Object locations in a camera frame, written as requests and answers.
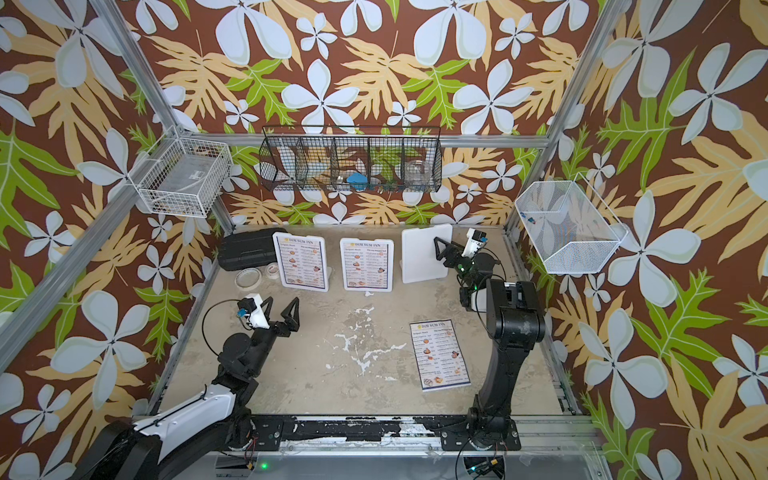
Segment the white mesh basket right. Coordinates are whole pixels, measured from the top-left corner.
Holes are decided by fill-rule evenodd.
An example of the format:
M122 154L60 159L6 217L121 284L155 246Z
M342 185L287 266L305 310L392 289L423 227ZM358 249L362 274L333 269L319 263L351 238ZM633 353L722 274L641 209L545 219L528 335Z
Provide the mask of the white mesh basket right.
M532 182L515 200L528 239L547 273L597 274L629 234L593 183L574 180Z

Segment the blue object in basket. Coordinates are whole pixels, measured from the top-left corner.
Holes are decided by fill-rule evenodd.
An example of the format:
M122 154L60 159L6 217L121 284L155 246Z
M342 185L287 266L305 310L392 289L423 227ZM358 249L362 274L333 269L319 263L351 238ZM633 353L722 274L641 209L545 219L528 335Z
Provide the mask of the blue object in basket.
M368 177L359 172L354 172L349 175L346 179L346 183L351 189L358 192L365 191L370 186Z

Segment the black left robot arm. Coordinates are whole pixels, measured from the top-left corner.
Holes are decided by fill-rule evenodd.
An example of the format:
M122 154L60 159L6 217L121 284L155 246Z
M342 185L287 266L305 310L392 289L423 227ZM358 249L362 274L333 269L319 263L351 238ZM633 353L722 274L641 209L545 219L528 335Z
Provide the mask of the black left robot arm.
M300 329L300 299L272 321L273 299L249 295L237 301L247 333L230 335L216 355L216 377L202 392L168 411L131 424L105 427L83 455L74 479L172 479L212 451L256 442L247 407L275 341Z

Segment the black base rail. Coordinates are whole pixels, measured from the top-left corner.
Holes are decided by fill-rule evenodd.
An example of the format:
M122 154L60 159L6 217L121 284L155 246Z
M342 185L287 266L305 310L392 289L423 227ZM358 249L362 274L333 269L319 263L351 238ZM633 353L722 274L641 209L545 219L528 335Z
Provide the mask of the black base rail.
M440 451L521 449L511 417L481 414L280 415L250 414L223 428L219 449L276 452L290 442L339 440L384 446L396 440L431 442Z

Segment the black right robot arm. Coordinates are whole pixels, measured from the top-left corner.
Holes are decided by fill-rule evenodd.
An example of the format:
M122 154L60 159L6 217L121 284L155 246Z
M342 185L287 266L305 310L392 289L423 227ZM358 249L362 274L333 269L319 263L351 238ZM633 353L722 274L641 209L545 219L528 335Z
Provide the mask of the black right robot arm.
M525 360L546 333L536 289L495 272L502 262L483 250L487 236L481 231L469 230L465 245L439 237L433 244L436 260L456 272L461 305L478 315L492 341L484 383L465 421L467 443L477 450L499 443L518 450L511 400Z

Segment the black plastic case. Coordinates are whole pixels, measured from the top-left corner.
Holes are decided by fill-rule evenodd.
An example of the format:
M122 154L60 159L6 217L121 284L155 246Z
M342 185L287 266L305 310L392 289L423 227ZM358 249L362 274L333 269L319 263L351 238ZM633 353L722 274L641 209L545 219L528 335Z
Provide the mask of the black plastic case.
M277 261L273 236L284 228L265 228L226 236L219 248L218 263L225 271L266 266Z

